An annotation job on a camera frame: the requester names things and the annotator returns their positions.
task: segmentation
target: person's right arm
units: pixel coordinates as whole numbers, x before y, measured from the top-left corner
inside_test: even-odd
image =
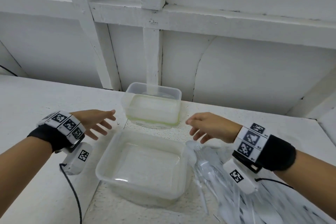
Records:
[[[186,124],[191,125],[194,140],[201,143],[218,138],[233,143],[242,126],[210,112],[196,113]],[[336,167],[296,150],[294,164],[274,173],[330,217],[336,219]]]

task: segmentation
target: white electronic device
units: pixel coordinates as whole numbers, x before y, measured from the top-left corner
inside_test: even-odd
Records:
[[[66,148],[62,149],[62,151],[67,154],[62,162],[62,164],[65,164],[63,167],[64,172],[67,175],[78,175],[84,169],[87,159],[92,153],[92,146],[81,142],[72,152]]]
[[[235,158],[230,158],[225,162],[223,168],[245,194],[251,194],[258,190],[259,184],[255,181],[258,176]]]

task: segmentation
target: empty plastic container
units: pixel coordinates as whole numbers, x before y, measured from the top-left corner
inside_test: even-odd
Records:
[[[184,147],[174,140],[123,130],[112,138],[96,175],[120,190],[174,200],[187,188]]]
[[[179,123],[181,96],[179,89],[134,82],[121,99],[121,105],[126,117],[137,124],[173,127]]]

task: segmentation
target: plastic container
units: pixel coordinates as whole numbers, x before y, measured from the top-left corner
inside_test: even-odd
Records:
[[[174,140],[123,130],[112,138],[96,175],[120,190],[174,200],[187,188],[184,147]]]
[[[126,117],[136,124],[169,128],[179,123],[181,96],[179,89],[134,82],[121,99],[121,105]]]

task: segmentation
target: wire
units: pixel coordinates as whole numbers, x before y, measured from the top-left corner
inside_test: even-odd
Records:
[[[70,187],[71,187],[71,189],[72,189],[73,194],[75,195],[75,198],[76,198],[76,201],[77,201],[77,205],[78,205],[78,210],[79,210],[79,223],[82,224],[82,210],[81,210],[81,204],[79,203],[79,199],[78,199],[78,196],[77,196],[77,193],[76,193],[74,187],[72,186],[72,184],[71,184],[71,182],[70,182],[70,180],[69,180],[67,174],[64,172],[64,170],[63,170],[63,168],[62,168],[62,167],[65,167],[65,166],[66,166],[66,164],[63,164],[63,163],[61,163],[61,164],[59,165],[59,167],[61,168],[62,173],[64,174],[66,180],[68,181],[68,183],[69,183],[69,185],[70,185]]]
[[[279,181],[277,181],[277,180],[268,179],[268,178],[257,178],[257,179],[255,179],[256,182],[258,182],[258,181],[262,181],[262,180],[271,181],[271,182],[277,182],[277,183],[280,183],[280,184],[282,184],[282,185],[285,185],[285,186],[287,186],[287,187],[289,187],[289,188],[291,188],[291,189],[294,189],[292,186],[289,186],[288,184],[285,184],[285,183],[283,183],[283,182],[279,182]]]
[[[11,70],[6,69],[4,66],[0,65],[3,69],[5,69],[7,72],[10,72],[12,75],[17,76],[15,73],[13,73]]]

